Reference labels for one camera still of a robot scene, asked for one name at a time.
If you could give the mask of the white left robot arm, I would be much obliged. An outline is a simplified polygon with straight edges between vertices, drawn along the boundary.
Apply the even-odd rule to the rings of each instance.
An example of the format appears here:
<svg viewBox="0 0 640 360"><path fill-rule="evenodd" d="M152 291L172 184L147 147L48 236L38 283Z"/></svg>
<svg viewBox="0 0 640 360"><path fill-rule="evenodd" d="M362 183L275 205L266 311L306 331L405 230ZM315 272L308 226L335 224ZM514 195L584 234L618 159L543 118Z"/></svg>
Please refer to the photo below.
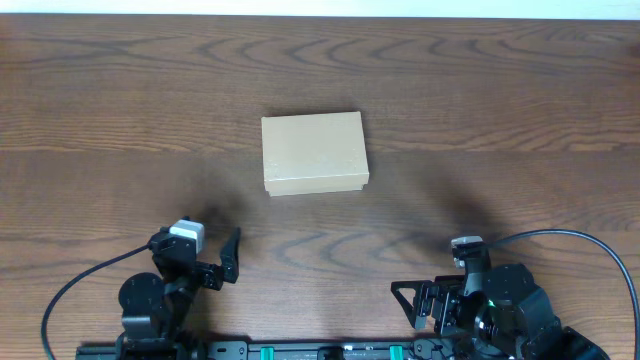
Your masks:
<svg viewBox="0 0 640 360"><path fill-rule="evenodd" d="M124 332L116 344L117 359L206 360L208 346L184 328L201 289L219 291L239 277L236 228L220 251L219 264L197 259L204 245L204 226L180 220L163 227L148 243L154 273L139 273L121 286L118 301Z"/></svg>

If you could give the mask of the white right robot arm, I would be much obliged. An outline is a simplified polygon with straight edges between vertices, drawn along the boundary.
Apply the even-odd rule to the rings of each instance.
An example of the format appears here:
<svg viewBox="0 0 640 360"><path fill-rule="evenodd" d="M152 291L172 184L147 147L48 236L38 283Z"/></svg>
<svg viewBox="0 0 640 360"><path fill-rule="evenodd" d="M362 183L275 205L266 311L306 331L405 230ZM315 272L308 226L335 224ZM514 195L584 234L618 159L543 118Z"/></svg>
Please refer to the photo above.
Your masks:
<svg viewBox="0 0 640 360"><path fill-rule="evenodd" d="M396 281L390 290L410 325L433 319L457 359L604 360L606 352L555 315L547 293L522 264L492 266L484 242L454 244L462 275Z"/></svg>

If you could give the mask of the cardboard box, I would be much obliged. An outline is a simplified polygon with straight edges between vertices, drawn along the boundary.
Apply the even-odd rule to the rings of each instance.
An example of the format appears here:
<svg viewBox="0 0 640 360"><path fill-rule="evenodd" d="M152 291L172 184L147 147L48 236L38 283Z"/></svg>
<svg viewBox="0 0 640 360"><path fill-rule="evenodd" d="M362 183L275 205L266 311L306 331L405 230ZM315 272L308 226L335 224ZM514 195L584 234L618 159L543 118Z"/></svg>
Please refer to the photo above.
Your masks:
<svg viewBox="0 0 640 360"><path fill-rule="evenodd" d="M263 117L261 129L270 196L360 191L368 184L359 111Z"/></svg>

